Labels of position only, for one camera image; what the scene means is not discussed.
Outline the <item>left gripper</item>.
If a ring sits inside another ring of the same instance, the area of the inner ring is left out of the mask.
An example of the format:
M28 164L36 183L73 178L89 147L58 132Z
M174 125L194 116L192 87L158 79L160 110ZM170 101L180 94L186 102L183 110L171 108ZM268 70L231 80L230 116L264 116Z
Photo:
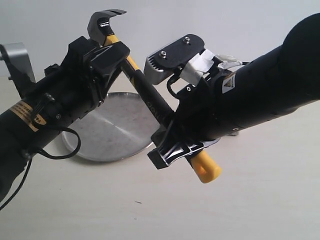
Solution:
M98 107L129 53L121 41L102 47L84 36L72 41L62 62L48 66L35 86L32 123L70 125Z

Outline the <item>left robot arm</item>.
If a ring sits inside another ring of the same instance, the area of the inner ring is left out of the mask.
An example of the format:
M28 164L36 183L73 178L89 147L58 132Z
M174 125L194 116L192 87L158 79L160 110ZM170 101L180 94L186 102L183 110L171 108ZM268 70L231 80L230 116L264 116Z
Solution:
M81 36L68 45L60 64L45 69L35 80L22 43L3 44L5 62L20 100L0 115L0 196L34 155L77 120L99 107L119 74L130 49L122 42L97 46Z

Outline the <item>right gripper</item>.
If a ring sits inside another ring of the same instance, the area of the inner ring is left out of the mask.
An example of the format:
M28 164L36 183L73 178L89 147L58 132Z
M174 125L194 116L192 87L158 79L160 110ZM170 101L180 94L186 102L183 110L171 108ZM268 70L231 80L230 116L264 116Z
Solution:
M217 72L202 77L197 85L188 84L177 94L178 107L173 120L151 136L155 148L147 156L160 170L180 158L188 162L201 151L240 127L223 110L222 97L235 89L235 72Z

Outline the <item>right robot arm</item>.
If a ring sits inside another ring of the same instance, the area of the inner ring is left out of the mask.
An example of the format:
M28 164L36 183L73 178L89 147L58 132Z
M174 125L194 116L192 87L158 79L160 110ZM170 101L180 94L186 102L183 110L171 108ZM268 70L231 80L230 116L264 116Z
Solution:
M245 62L214 54L185 35L150 54L145 76L179 101L148 157L158 169L195 156L221 137L280 118L320 99L320 15L297 23L283 43ZM177 80L187 85L172 91Z

